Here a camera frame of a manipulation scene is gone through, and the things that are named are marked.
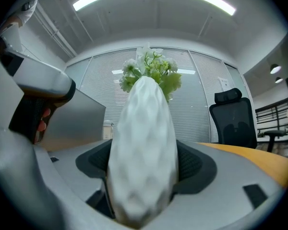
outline yellow table edge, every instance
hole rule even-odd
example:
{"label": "yellow table edge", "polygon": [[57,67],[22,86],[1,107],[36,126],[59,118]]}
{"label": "yellow table edge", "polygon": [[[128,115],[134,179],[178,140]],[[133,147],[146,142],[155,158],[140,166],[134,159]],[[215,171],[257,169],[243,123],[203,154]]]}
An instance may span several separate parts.
{"label": "yellow table edge", "polygon": [[213,143],[200,143],[202,145],[235,153],[256,164],[265,173],[271,176],[282,187],[288,187],[288,158],[266,151],[236,147]]}

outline office chair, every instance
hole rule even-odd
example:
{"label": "office chair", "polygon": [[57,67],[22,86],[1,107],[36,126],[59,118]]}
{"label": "office chair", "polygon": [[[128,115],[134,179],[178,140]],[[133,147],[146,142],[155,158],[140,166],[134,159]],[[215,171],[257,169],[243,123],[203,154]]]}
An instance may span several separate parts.
{"label": "office chair", "polygon": [[[234,88],[215,93],[215,103],[210,106],[209,111],[216,125],[218,143],[256,148],[257,139],[250,100],[242,98],[241,91]],[[284,136],[286,132],[269,130],[264,134],[270,136],[268,152],[272,152],[275,137]]]}

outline mesh backrest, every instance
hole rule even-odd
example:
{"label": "mesh backrest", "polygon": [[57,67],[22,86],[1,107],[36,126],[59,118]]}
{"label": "mesh backrest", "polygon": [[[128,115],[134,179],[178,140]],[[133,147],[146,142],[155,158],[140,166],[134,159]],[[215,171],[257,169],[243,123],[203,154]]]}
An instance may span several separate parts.
{"label": "mesh backrest", "polygon": [[209,110],[216,124],[220,144],[256,148],[256,133],[248,98],[232,103],[214,104]]}

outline hand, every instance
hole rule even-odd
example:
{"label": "hand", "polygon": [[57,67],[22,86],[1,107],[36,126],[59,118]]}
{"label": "hand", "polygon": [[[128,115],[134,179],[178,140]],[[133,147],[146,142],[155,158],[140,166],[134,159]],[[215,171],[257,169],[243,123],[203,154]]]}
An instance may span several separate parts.
{"label": "hand", "polygon": [[46,123],[43,121],[43,118],[44,117],[47,117],[50,115],[50,109],[48,108],[44,113],[43,113],[43,116],[42,116],[42,119],[41,121],[39,122],[39,125],[37,127],[37,132],[36,132],[36,135],[35,135],[35,139],[34,139],[34,143],[37,143],[38,142],[38,139],[39,139],[39,133],[44,131],[47,127]]}

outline white vase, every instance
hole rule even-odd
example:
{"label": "white vase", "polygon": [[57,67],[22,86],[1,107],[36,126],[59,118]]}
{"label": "white vase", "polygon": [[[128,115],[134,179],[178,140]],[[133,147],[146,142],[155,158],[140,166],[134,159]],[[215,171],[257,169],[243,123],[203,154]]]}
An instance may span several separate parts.
{"label": "white vase", "polygon": [[167,207],[178,179],[175,130],[159,85],[141,77],[120,114],[107,186],[116,220],[139,228]]}

